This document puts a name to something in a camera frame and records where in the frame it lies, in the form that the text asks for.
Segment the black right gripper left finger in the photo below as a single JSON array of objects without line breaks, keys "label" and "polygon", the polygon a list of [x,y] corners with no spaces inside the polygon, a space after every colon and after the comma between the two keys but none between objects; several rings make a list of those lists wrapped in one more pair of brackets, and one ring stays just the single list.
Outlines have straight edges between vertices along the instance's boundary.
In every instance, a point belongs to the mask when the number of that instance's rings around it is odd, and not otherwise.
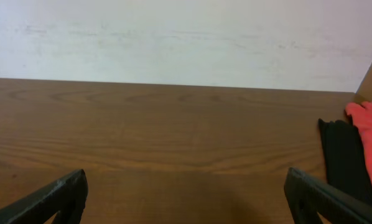
[{"label": "black right gripper left finger", "polygon": [[79,224],[88,196],[85,171],[75,170],[0,209],[0,223],[53,223]]}]

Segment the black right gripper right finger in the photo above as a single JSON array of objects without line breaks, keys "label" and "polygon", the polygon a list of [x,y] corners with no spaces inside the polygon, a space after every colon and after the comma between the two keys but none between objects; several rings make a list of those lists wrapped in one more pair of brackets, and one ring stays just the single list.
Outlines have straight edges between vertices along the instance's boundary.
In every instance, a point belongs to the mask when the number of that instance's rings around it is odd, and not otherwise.
[{"label": "black right gripper right finger", "polygon": [[284,193],[294,223],[372,224],[372,207],[291,167],[284,183]]}]

